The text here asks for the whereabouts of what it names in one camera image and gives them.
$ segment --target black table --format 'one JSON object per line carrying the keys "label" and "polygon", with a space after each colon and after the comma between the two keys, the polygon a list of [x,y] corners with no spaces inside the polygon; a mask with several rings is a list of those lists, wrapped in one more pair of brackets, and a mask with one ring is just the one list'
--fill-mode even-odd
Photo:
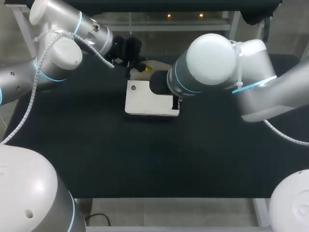
{"label": "black table", "polygon": [[[102,12],[202,12],[241,11],[254,25],[272,16],[282,0],[64,0],[87,15]],[[26,4],[34,0],[5,0],[5,4]]]}
{"label": "black table", "polygon": [[[286,55],[271,60],[277,75],[298,63]],[[263,122],[242,121],[230,92],[184,99],[178,118],[128,116],[124,74],[85,57],[61,87],[37,94],[9,144],[44,155],[75,198],[268,198],[285,177],[309,168],[309,148]],[[18,102],[7,134],[27,105],[28,97]],[[309,141],[308,118],[304,107],[270,122]]]}

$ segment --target concrete floor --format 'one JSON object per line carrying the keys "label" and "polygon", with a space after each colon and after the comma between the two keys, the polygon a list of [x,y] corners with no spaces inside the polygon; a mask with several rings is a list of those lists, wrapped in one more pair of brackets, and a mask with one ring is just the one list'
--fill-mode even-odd
{"label": "concrete floor", "polygon": [[[270,53],[298,57],[309,41],[309,1],[285,0],[275,12],[267,47]],[[242,19],[235,40],[255,38],[257,26]],[[145,54],[178,54],[200,32],[134,33]],[[175,43],[172,38],[179,38]],[[0,0],[0,65],[29,59],[30,55],[11,10]],[[10,121],[15,102],[0,107],[0,137]],[[256,226],[249,199],[94,199],[91,213],[105,213],[113,226]],[[107,225],[103,217],[92,226]]]}

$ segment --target robotic arm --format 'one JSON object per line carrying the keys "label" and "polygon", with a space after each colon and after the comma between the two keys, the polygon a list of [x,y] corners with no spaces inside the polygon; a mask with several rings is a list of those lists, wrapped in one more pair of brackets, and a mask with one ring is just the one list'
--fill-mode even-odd
{"label": "robotic arm", "polygon": [[[30,93],[36,85],[38,90],[60,85],[67,72],[82,62],[81,42],[110,67],[113,65],[102,56],[109,60],[120,58],[128,70],[145,70],[138,40],[114,37],[108,28],[61,0],[36,0],[30,22],[42,29],[38,57],[0,70],[0,104]],[[242,118],[255,122],[308,104],[307,72],[308,60],[277,78],[262,41],[237,43],[220,35],[207,34],[197,38],[163,75],[162,86],[166,90],[164,94],[177,97],[228,89],[238,99]],[[153,81],[162,79],[156,79],[156,75],[152,78]],[[304,183],[308,172],[303,173],[306,176],[297,175],[302,177],[297,181],[301,186],[297,192],[307,193]],[[0,189],[0,231],[86,232],[85,221],[70,192],[52,165],[40,154],[0,145]],[[275,191],[275,200],[271,204],[273,216],[278,214],[282,202],[289,200],[276,197],[280,196],[278,192],[288,190],[278,188]],[[297,219],[308,215],[308,207],[303,207],[303,201],[308,201],[307,194],[298,199],[288,215],[289,219],[295,218],[293,223],[297,224],[299,232],[308,231],[308,224]],[[275,216],[276,232],[295,231],[295,226],[289,230],[282,228],[281,218]]]}

